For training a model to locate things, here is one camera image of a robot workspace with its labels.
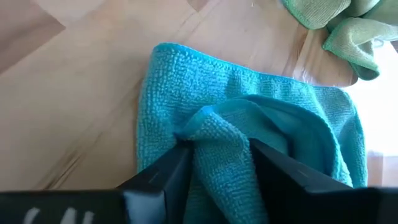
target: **wooden surface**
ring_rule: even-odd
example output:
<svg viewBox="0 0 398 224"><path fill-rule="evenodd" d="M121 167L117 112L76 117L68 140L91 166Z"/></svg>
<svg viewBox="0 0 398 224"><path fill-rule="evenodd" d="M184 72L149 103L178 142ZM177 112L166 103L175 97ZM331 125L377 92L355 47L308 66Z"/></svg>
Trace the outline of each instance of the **wooden surface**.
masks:
<svg viewBox="0 0 398 224"><path fill-rule="evenodd" d="M368 152L368 186L381 186L383 183L384 156L380 152Z"/></svg>
<svg viewBox="0 0 398 224"><path fill-rule="evenodd" d="M384 156L382 185L383 187L398 186L398 156Z"/></svg>
<svg viewBox="0 0 398 224"><path fill-rule="evenodd" d="M0 73L65 27L30 1L0 1Z"/></svg>
<svg viewBox="0 0 398 224"><path fill-rule="evenodd" d="M17 2L29 0L7 0L1 12L29 10ZM0 61L0 190L103 189L133 176L137 99L160 42L320 85L353 82L349 65L322 50L327 32L306 30L276 0L30 3L59 25L40 47L0 48L2 57L23 52ZM6 24L29 29L21 21Z"/></svg>

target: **green microfiber cloth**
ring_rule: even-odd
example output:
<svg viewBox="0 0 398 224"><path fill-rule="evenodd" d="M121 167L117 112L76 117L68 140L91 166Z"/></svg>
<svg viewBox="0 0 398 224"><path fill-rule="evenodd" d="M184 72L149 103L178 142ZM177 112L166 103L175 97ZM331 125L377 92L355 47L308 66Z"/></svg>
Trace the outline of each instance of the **green microfiber cloth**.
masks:
<svg viewBox="0 0 398 224"><path fill-rule="evenodd" d="M373 47L398 40L396 0L283 0L286 8L309 29L327 27L325 50L347 60L363 80L379 76Z"/></svg>

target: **blue microfiber cloth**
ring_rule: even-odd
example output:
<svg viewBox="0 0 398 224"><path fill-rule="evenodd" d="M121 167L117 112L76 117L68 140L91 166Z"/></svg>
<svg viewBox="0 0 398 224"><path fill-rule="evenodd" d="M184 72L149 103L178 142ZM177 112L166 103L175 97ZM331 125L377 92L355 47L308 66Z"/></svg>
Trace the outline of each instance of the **blue microfiber cloth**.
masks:
<svg viewBox="0 0 398 224"><path fill-rule="evenodd" d="M178 139L194 141L185 223L267 223L248 138L366 186L363 130L342 90L258 73L178 44L155 47L139 102L137 162L142 170Z"/></svg>

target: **black device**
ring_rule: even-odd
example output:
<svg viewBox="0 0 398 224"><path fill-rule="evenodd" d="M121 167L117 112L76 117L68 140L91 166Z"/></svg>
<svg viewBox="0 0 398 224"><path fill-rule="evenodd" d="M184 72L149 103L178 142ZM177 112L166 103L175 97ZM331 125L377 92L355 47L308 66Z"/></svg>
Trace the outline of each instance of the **black device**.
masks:
<svg viewBox="0 0 398 224"><path fill-rule="evenodd" d="M398 223L397 189L353 189L256 139L250 147L270 223ZM193 153L180 142L116 189L0 193L0 223L182 223Z"/></svg>

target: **microfiber cloth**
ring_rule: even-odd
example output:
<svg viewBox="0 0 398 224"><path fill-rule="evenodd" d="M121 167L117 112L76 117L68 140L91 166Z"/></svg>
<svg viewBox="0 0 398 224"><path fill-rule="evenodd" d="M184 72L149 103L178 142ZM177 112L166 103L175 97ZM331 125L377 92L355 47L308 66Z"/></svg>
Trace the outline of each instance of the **microfiber cloth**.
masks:
<svg viewBox="0 0 398 224"><path fill-rule="evenodd" d="M330 36L323 48L347 60L363 80L372 80L380 74L373 48L384 40L398 40L397 0L283 0L283 3L306 28L327 27Z"/></svg>
<svg viewBox="0 0 398 224"><path fill-rule="evenodd" d="M194 142L185 223L267 223L248 138L347 185L366 185L361 123L338 88L160 44L150 59L137 119L139 170L177 141Z"/></svg>

